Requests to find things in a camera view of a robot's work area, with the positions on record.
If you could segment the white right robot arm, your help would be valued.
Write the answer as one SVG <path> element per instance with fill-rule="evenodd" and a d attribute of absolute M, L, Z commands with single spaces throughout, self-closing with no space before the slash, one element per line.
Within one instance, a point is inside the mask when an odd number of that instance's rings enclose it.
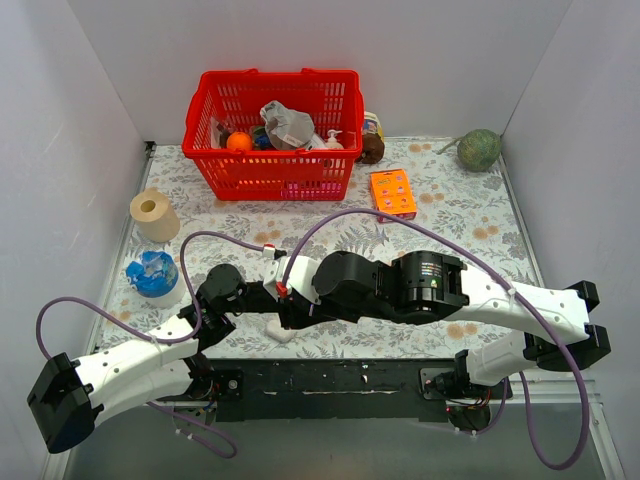
<path fill-rule="evenodd" d="M 458 353 L 453 371 L 435 378 L 438 390 L 449 396 L 475 397 L 532 367 L 569 371 L 557 340 L 581 370 L 611 351 L 606 329 L 589 321 L 599 303 L 593 283 L 564 290 L 501 286 L 456 257 L 430 251 L 389 264 L 342 251 L 322 261 L 283 256 L 268 264 L 263 286 L 280 304 L 286 329 L 362 318 L 407 325 L 470 321 L 509 329 L 504 338 Z"/>

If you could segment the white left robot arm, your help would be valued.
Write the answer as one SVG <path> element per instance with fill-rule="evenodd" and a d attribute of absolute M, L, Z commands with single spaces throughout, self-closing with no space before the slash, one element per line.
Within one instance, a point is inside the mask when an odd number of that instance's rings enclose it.
<path fill-rule="evenodd" d="M 280 277 L 275 260 L 250 283 L 232 265 L 216 266 L 192 304 L 141 337 L 76 359 L 47 356 L 27 404 L 48 452 L 74 448 L 102 422 L 147 402 L 240 399 L 243 373 L 216 369 L 203 352 L 233 332 L 231 315 L 275 311 Z"/>

